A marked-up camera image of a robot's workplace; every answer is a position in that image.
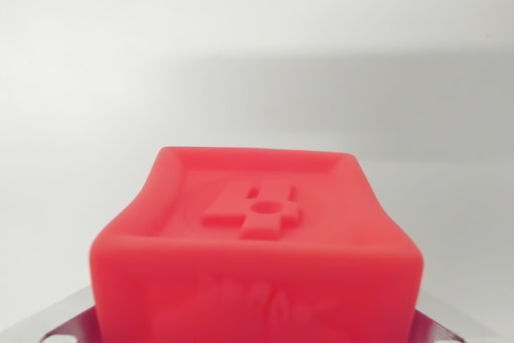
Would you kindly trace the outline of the gripper right finger with black rubber pad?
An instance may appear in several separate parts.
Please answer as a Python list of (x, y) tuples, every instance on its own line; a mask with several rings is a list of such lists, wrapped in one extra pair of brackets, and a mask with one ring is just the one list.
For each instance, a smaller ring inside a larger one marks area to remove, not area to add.
[(498, 333), (429, 292), (421, 291), (411, 327), (411, 341), (497, 342)]

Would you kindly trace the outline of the gripper left finger with black rubber pad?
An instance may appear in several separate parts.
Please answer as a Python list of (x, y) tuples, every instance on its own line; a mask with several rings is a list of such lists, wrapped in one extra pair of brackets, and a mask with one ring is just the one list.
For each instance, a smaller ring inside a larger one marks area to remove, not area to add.
[(81, 288), (7, 329), (8, 342), (98, 342), (91, 286)]

